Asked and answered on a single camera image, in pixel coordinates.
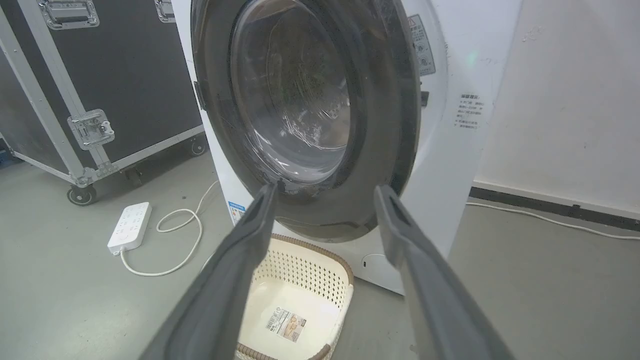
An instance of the basket label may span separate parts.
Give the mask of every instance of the basket label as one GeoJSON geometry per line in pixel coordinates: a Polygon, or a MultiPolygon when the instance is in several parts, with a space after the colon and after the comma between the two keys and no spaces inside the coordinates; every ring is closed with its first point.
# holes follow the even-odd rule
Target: basket label
{"type": "Polygon", "coordinates": [[[301,316],[281,307],[276,307],[273,315],[269,318],[267,329],[296,343],[306,324],[307,320],[301,316]]]}

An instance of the black road case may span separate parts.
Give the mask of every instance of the black road case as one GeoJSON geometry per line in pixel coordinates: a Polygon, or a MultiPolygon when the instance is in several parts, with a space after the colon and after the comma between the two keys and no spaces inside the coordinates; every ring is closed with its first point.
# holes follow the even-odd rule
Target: black road case
{"type": "Polygon", "coordinates": [[[206,149],[170,1],[0,0],[0,45],[0,133],[74,204],[173,144],[206,149]]]}

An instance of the white cable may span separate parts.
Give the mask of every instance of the white cable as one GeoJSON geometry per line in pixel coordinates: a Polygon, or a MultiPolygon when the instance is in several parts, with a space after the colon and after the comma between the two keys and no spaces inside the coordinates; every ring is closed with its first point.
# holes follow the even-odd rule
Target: white cable
{"type": "Polygon", "coordinates": [[[176,267],[167,270],[167,271],[163,271],[163,272],[139,272],[139,271],[135,271],[131,268],[131,266],[129,266],[129,264],[127,264],[127,260],[125,260],[124,258],[124,253],[126,251],[121,251],[120,252],[120,258],[122,259],[122,263],[124,264],[124,267],[127,268],[128,271],[136,274],[136,275],[140,275],[140,276],[162,276],[162,275],[166,275],[166,274],[170,274],[176,270],[178,270],[179,268],[181,268],[184,264],[187,263],[187,261],[189,261],[189,259],[191,258],[191,255],[193,255],[193,252],[196,250],[196,248],[198,247],[198,244],[200,243],[200,239],[202,239],[202,222],[200,221],[200,218],[198,217],[198,211],[200,211],[200,206],[202,206],[202,201],[204,200],[204,198],[207,196],[207,194],[209,193],[209,191],[211,190],[211,188],[213,188],[213,186],[215,184],[218,184],[218,181],[216,180],[216,182],[214,182],[213,184],[211,184],[211,186],[207,189],[207,191],[204,193],[204,195],[202,195],[202,197],[200,198],[200,202],[198,203],[198,207],[196,208],[196,211],[191,211],[190,209],[178,209],[175,211],[170,212],[169,214],[165,215],[162,219],[160,219],[160,221],[158,221],[158,224],[156,225],[156,231],[159,233],[169,233],[171,231],[180,229],[181,227],[185,226],[186,224],[190,223],[193,219],[196,219],[196,221],[198,222],[198,238],[196,239],[196,242],[193,244],[193,247],[191,248],[191,251],[189,251],[189,255],[187,255],[187,257],[182,260],[181,263],[179,263],[176,267]],[[188,213],[191,213],[191,217],[189,218],[189,220],[183,222],[182,224],[178,225],[178,226],[174,226],[171,229],[166,229],[166,230],[162,230],[160,229],[160,225],[170,216],[172,216],[173,214],[179,213],[181,211],[186,211],[188,213]]]}
{"type": "Polygon", "coordinates": [[[496,210],[501,210],[501,211],[507,211],[509,213],[529,215],[530,217],[534,217],[534,218],[538,218],[538,219],[541,219],[541,220],[544,220],[544,221],[552,222],[553,224],[557,224],[557,225],[565,226],[565,227],[570,227],[572,229],[578,229],[578,230],[586,231],[586,232],[592,233],[592,234],[606,236],[608,238],[620,239],[620,240],[640,240],[640,236],[619,236],[619,235],[601,233],[600,231],[596,231],[596,230],[590,229],[588,227],[566,224],[564,222],[551,220],[549,218],[545,218],[545,217],[540,216],[538,214],[530,213],[530,212],[524,211],[524,210],[501,208],[499,206],[480,204],[478,202],[468,202],[467,205],[469,205],[469,206],[480,206],[482,208],[490,208],[490,209],[496,209],[496,210]]]}

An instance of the front-loading washing machine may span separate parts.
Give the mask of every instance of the front-loading washing machine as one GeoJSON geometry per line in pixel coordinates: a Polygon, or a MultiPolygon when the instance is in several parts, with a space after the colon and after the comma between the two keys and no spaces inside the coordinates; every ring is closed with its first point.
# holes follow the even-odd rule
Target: front-loading washing machine
{"type": "Polygon", "coordinates": [[[388,184],[448,255],[498,96],[519,0],[173,3],[237,222],[278,188],[274,233],[403,293],[373,193],[388,184]]]}

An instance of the black baseboard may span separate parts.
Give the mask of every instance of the black baseboard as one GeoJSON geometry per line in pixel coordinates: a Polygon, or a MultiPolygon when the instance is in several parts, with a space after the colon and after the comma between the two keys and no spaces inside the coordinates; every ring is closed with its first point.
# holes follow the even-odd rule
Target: black baseboard
{"type": "Polygon", "coordinates": [[[524,196],[511,195],[508,193],[495,192],[480,188],[471,188],[469,196],[475,197],[476,199],[501,202],[503,204],[518,206],[520,208],[544,211],[546,213],[558,214],[564,217],[619,227],[620,229],[640,231],[640,220],[586,210],[582,209],[579,205],[560,205],[555,202],[536,200],[524,196]]]}

